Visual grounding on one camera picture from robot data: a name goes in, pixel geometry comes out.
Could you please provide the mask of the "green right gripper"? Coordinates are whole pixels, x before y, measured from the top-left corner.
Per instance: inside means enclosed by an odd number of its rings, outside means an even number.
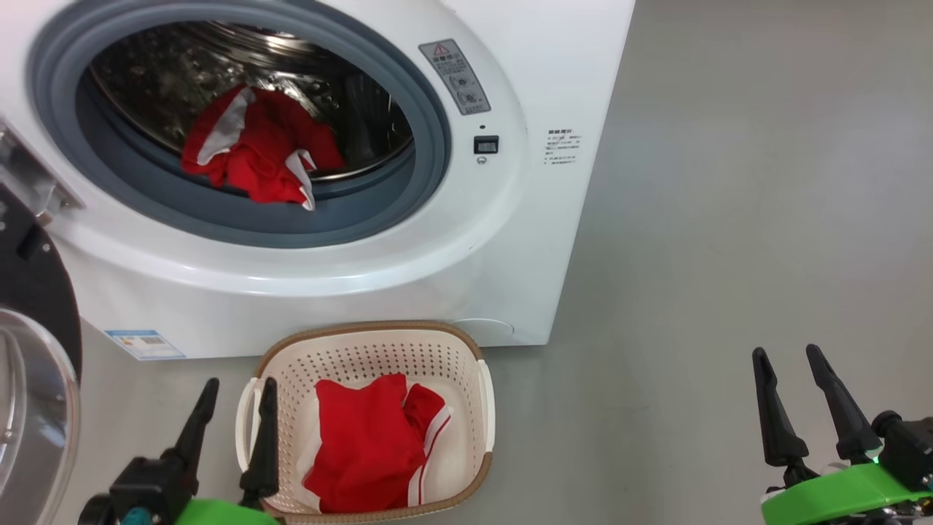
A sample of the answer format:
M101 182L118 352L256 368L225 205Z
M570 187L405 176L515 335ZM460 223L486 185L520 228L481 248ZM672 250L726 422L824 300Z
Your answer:
M824 393L837 433L836 451L843 461L864 463L803 481L761 499L766 524L816 524L864 514L903 502L931 499L928 488L910 489L872 463L870 452L882 448L859 405L815 343L805 349L814 382ZM767 465L797 467L809 455L806 442L797 436L777 391L778 380L763 348L752 352L761 443Z

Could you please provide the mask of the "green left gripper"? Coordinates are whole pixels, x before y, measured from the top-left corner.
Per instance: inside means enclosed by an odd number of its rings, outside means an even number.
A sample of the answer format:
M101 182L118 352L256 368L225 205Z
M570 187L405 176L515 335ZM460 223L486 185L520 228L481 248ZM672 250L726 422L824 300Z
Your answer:
M172 464L180 488L193 497L199 491L197 472L206 427L213 419L220 380L210 378L201 389L176 444L161 454ZM278 454L278 384L275 378L253 378L239 405L239 465L243 498L237 505L226 499L191 499L177 525L276 525L262 503L280 489Z

